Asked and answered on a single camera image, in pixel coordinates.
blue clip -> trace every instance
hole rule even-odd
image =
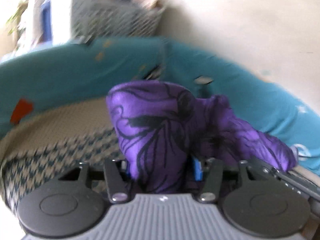
[[[125,170],[125,174],[127,174],[128,178],[131,178],[130,174],[130,163],[127,161],[127,168]]]
[[[199,161],[196,157],[192,157],[193,161],[193,176],[195,181],[202,181],[203,171],[201,161]]]

red patch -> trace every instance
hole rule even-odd
[[[17,125],[20,120],[33,111],[33,103],[21,98],[12,112],[10,123]]]

white fabric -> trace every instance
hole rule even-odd
[[[52,44],[63,44],[71,38],[72,0],[51,0]]]
[[[44,0],[29,0],[28,2],[25,51],[37,45],[43,34],[41,21],[41,5],[43,2]]]

blue object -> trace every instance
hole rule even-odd
[[[101,97],[117,84],[141,79],[165,66],[163,80],[194,95],[203,75],[211,94],[229,97],[235,114],[255,129],[300,146],[300,165],[320,175],[320,117],[280,86],[266,83],[239,65],[164,38],[97,39],[90,46],[64,44],[40,49],[0,64],[0,136],[13,126],[17,102],[34,103],[27,119],[44,110]]]
[[[128,176],[128,178],[131,178],[130,163],[128,161],[127,161],[127,168],[125,170],[125,174]]]
[[[42,17],[42,41],[52,41],[51,31],[51,1],[45,0],[41,5],[41,17]]]
[[[195,181],[201,181],[203,178],[203,171],[201,167],[201,162],[196,158],[192,157],[193,161],[193,176]]]

green plant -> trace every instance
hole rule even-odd
[[[18,4],[16,12],[7,20],[7,24],[11,24],[12,28],[9,31],[9,35],[14,32],[18,32],[21,15],[28,7],[28,0],[21,0]]]

